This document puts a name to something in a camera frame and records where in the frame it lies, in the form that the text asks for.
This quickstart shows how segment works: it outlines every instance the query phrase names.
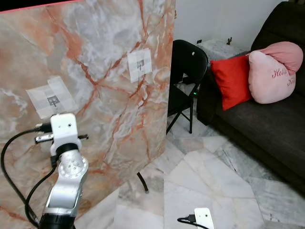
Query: chair leg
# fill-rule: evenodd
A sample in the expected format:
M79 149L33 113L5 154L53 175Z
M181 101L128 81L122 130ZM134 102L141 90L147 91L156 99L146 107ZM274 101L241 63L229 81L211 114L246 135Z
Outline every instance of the chair leg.
M138 178L140 179L140 181L142 182L142 185L143 185L143 187L144 187L145 192L146 192L146 193L149 193L147 184L146 184L144 178L142 177L141 173L137 173L137 175L138 175Z
M166 129L166 134L171 130L172 126L175 124L175 122L177 121L179 115L181 114L182 111L178 112L175 116L175 118L172 120L171 124L168 126L168 128Z
M193 131L193 104L194 104L194 98L191 97L191 107L190 107L190 134Z

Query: robotic arm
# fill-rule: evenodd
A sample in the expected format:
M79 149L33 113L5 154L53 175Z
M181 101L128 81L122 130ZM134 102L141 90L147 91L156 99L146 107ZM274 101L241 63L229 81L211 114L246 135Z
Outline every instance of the robotic arm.
M58 179L50 192L39 229L72 229L88 171L88 161L80 154L81 141L73 114L52 116L51 127L53 134L35 138L36 143L53 140L51 161L54 164L60 160Z

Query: red pillow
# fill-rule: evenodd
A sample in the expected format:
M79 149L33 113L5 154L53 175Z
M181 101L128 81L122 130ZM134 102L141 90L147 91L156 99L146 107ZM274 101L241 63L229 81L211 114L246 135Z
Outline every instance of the red pillow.
M224 111L252 98L248 83L249 68L248 56L211 61L211 69L222 94Z

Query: sofa armrest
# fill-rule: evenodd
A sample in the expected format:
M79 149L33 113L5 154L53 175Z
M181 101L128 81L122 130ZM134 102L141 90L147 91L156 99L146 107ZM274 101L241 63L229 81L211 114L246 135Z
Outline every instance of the sofa armrest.
M198 120L208 125L212 121L219 103L221 103L221 93L209 67L199 88L196 109Z

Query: white side table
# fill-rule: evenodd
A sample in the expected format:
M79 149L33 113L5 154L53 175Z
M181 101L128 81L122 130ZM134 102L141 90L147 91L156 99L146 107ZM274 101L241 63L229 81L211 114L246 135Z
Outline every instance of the white side table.
M225 40L211 39L197 44L197 46L201 48L208 56L209 65L210 61L212 60L217 61L221 59L228 59L245 51L231 44L228 45L226 43L227 41Z

